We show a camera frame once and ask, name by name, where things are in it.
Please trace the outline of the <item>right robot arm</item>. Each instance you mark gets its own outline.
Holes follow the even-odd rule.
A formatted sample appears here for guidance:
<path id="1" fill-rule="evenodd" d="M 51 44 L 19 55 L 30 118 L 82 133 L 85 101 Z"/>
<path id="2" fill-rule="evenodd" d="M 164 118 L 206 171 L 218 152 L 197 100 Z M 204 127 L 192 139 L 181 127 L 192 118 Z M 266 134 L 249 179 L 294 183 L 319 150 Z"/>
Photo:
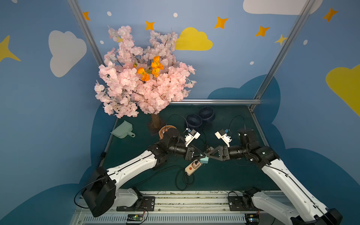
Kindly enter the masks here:
<path id="1" fill-rule="evenodd" d="M 280 156 L 269 146 L 262 146 L 254 130 L 238 132 L 239 146 L 231 146 L 231 137 L 226 131 L 215 133 L 220 145 L 207 153 L 207 157 L 219 161 L 246 158 L 261 169 L 280 188 L 292 203 L 289 207 L 265 194 L 257 188 L 246 191 L 252 204 L 272 215 L 286 225 L 339 225 L 343 219 L 341 213 L 328 208 L 312 195 L 289 171 Z"/>

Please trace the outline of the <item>teal USB charger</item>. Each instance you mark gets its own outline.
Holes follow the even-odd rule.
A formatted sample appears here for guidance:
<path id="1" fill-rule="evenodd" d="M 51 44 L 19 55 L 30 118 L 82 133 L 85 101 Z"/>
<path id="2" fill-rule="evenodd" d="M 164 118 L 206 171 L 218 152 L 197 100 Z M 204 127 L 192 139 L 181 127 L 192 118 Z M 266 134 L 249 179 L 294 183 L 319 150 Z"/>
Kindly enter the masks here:
<path id="1" fill-rule="evenodd" d="M 202 164 L 208 164 L 209 163 L 209 158 L 208 157 L 204 157 L 200 159 L 200 163 Z"/>

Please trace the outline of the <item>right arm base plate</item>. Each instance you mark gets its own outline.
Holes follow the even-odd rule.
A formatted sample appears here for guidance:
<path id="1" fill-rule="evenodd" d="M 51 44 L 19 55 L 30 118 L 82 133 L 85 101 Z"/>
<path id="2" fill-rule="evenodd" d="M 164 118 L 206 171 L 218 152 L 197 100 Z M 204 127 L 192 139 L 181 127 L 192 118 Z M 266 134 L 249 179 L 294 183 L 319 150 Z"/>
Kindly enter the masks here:
<path id="1" fill-rule="evenodd" d="M 232 212 L 253 211 L 251 205 L 245 203 L 242 196 L 229 196 L 228 204 Z"/>

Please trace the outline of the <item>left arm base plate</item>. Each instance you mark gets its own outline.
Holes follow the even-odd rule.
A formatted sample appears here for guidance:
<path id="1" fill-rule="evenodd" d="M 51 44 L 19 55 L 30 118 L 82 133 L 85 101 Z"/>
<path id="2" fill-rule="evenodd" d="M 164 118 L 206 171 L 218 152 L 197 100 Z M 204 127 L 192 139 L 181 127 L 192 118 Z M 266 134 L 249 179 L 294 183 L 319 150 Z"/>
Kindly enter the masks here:
<path id="1" fill-rule="evenodd" d="M 148 212 L 153 212 L 155 207 L 154 196 L 144 196 L 139 198 L 132 206 L 119 206 L 116 208 L 117 212 L 139 212 L 146 209 Z"/>

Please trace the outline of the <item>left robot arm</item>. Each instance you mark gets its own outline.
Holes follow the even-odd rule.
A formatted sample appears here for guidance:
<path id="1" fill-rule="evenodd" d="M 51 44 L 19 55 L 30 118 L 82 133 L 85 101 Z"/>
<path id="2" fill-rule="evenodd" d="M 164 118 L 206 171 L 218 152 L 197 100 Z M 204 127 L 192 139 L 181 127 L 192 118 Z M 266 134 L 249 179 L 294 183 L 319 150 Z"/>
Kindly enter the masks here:
<path id="1" fill-rule="evenodd" d="M 196 130 L 190 130 L 182 137 L 177 129 L 171 127 L 158 142 L 134 159 L 109 169 L 98 167 L 87 185 L 79 192 L 87 204 L 87 209 L 97 218 L 112 207 L 140 208 L 142 194 L 135 187 L 121 187 L 146 170 L 160 168 L 170 155 L 182 156 L 188 161 L 204 158 L 205 155 L 191 144 L 199 137 L 200 133 Z"/>

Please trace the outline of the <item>white red power strip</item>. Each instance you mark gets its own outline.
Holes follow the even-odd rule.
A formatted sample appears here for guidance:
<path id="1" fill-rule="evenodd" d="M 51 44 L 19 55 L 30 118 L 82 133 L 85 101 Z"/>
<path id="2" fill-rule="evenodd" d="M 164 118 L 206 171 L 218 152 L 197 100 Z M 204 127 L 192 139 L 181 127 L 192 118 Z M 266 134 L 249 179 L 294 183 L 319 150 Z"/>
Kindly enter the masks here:
<path id="1" fill-rule="evenodd" d="M 185 173 L 187 174 L 187 176 L 191 176 L 201 166 L 201 161 L 199 159 L 196 159 L 185 168 Z"/>

